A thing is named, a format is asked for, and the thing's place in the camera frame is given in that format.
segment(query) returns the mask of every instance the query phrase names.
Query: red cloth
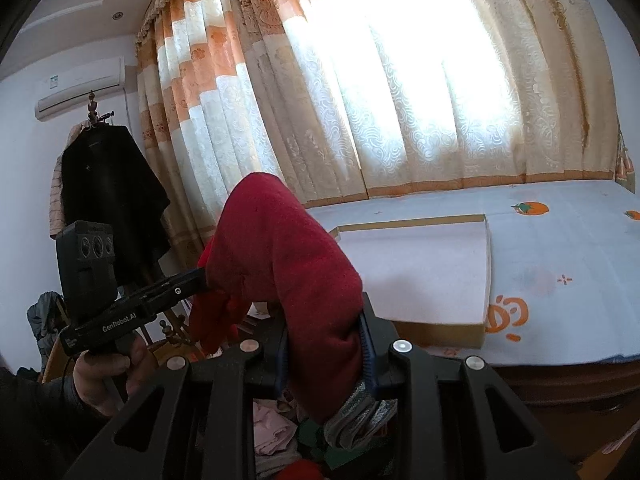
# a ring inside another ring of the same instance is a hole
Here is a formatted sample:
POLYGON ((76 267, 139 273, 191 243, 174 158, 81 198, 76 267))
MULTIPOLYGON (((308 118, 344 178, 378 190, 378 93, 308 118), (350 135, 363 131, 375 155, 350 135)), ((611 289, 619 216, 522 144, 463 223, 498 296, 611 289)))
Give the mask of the red cloth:
POLYGON ((324 480, 320 466, 311 460, 298 460, 278 473, 275 480, 324 480))
MULTIPOLYGON (((209 241, 198 260, 198 267, 207 265, 213 239, 209 241)), ((225 339, 238 340, 240 323, 251 303, 232 298, 221 288, 212 288, 193 297, 189 314, 190 336, 199 341, 205 354, 215 354, 225 339)))
MULTIPOLYGON (((293 394, 318 423, 337 412, 362 373, 362 280, 277 177, 251 173, 231 192, 210 245, 207 283, 230 298, 212 302, 217 322, 242 319, 254 301, 279 301, 293 394)), ((215 337, 226 330, 213 328, 215 337)))

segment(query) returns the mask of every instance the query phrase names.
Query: bed sheet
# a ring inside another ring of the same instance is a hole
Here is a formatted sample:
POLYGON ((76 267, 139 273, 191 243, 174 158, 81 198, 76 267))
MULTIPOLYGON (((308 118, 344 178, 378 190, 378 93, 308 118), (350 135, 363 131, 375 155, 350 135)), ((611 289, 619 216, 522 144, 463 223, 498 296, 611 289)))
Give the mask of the bed sheet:
POLYGON ((486 215, 492 283, 484 345, 430 347, 434 354, 480 355, 492 365, 567 365, 640 354, 640 199, 614 182, 479 187, 308 211, 327 230, 486 215))

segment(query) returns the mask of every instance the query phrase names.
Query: metal screw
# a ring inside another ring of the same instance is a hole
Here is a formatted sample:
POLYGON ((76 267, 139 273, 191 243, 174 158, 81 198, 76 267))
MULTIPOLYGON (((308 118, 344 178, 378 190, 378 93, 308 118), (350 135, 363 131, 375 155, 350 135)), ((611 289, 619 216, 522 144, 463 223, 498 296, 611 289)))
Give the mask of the metal screw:
POLYGON ((467 357, 465 363, 472 370, 482 370, 484 368, 484 361, 476 355, 467 357))
POLYGON ((396 352, 400 352, 402 354, 406 354, 410 352, 413 348, 412 344, 404 339, 398 339, 398 341, 394 341, 394 350, 396 352))
POLYGON ((177 355, 167 360, 166 367, 169 368, 169 370, 180 370, 181 368, 184 368, 186 364, 186 359, 177 355))
POLYGON ((255 339, 245 339, 240 343, 240 349, 243 352, 255 352, 258 348, 260 348, 260 343, 255 339))

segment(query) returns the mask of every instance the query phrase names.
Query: hanging clothes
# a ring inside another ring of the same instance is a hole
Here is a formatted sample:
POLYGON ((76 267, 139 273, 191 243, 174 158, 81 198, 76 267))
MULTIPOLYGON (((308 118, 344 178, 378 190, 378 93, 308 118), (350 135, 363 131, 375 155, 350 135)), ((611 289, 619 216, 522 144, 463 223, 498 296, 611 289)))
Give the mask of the hanging clothes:
POLYGON ((47 367, 49 355, 58 338, 58 331, 65 326, 56 305, 59 299, 60 295, 57 292, 44 292, 38 298, 38 302, 27 309, 27 320, 38 343, 38 351, 42 359, 40 369, 42 372, 47 367))
POLYGON ((141 270, 170 248, 161 223, 169 199, 127 128, 98 123, 83 130, 65 149, 61 173, 65 224, 110 224, 118 284, 144 283, 141 270))
MULTIPOLYGON (((76 124, 69 136, 66 138, 65 150, 71 145, 78 135, 85 128, 89 127, 89 121, 83 121, 76 124)), ((56 159, 56 166, 53 169, 53 177, 51 179, 51 192, 49 195, 49 237, 56 239, 56 236, 65 228, 65 213, 62 211, 62 155, 60 153, 56 159)))

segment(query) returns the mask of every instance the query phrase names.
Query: black jacket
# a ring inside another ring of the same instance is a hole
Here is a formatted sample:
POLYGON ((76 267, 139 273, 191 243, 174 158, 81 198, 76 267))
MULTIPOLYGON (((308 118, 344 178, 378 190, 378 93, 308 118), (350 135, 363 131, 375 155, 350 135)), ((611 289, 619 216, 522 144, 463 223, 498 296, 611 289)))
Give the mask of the black jacket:
POLYGON ((0 368, 0 479, 61 478, 105 422, 71 377, 39 384, 0 368))
POLYGON ((124 126, 98 124, 85 130, 62 155, 65 222, 113 227, 119 285, 141 283, 140 268, 152 266, 169 250, 160 221, 168 205, 162 184, 124 126))

